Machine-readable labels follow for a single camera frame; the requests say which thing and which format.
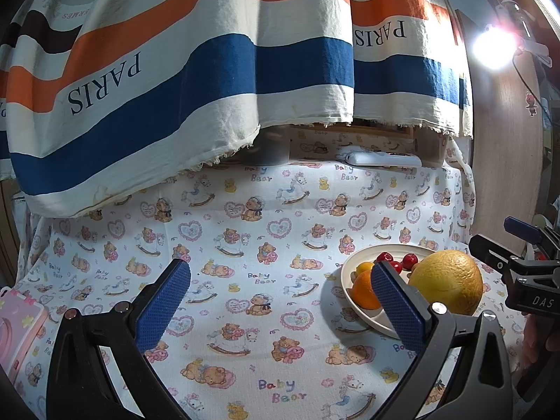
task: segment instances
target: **yellow fruit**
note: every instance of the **yellow fruit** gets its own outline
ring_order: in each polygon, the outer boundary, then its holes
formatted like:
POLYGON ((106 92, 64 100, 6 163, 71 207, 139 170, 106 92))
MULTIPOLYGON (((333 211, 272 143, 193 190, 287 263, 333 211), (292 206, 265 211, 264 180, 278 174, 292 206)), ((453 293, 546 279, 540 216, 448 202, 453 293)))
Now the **yellow fruit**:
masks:
POLYGON ((360 308, 364 308, 366 310, 376 310, 382 305, 373 293, 370 279, 371 270, 359 274, 352 285, 352 289, 350 290, 350 298, 354 300, 354 303, 360 308))
POLYGON ((441 302, 455 314, 474 314, 483 292, 477 264, 456 250, 434 252, 420 261, 408 285, 418 289, 428 303, 441 302))
POLYGON ((356 267, 356 276, 362 274, 363 272, 371 270, 374 264, 375 264, 374 262, 362 262, 360 265, 356 267))

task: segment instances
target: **dark brown stripe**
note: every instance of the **dark brown stripe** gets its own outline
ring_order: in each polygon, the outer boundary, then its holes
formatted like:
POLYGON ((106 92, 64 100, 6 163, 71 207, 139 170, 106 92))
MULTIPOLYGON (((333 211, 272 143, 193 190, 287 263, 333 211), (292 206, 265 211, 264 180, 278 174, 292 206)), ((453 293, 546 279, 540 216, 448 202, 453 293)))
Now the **dark brown stripe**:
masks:
POLYGON ((59 54, 72 49, 82 25, 69 31, 53 30, 47 18, 39 11, 31 10, 20 27, 12 22, 2 39, 2 44, 16 47, 19 36, 33 38, 47 54, 59 54))

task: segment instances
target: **light bulb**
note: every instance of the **light bulb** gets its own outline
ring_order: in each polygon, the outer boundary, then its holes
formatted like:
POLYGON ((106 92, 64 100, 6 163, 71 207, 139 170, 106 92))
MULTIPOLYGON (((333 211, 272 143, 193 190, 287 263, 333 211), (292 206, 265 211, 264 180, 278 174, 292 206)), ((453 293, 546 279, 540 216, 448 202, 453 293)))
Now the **light bulb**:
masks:
POLYGON ((511 62, 517 44, 513 33, 489 25, 474 42, 473 50, 483 65, 496 70, 511 62))

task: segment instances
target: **orange stripe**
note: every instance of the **orange stripe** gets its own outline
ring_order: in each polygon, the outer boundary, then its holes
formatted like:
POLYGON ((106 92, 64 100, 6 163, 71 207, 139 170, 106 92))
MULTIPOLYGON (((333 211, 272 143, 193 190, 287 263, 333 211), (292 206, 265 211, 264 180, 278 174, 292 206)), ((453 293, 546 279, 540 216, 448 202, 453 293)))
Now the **orange stripe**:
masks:
POLYGON ((350 5, 352 23, 359 27, 374 27, 394 15, 450 23, 447 9, 428 0, 351 0, 350 5))
POLYGON ((10 68, 9 75, 0 71, 0 97, 7 97, 7 102, 18 102, 35 112, 50 112, 55 97, 62 88, 138 49, 189 14, 197 1, 165 0, 124 22, 80 36, 72 47, 62 76, 58 79, 38 79, 21 66, 10 68))

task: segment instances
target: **pink case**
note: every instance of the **pink case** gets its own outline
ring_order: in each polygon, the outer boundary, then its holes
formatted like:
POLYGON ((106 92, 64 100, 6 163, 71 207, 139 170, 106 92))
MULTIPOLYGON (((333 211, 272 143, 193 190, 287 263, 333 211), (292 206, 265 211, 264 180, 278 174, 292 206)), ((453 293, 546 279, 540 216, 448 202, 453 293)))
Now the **pink case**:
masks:
POLYGON ((41 303, 19 291, 0 290, 0 365, 12 383, 47 314, 41 303))

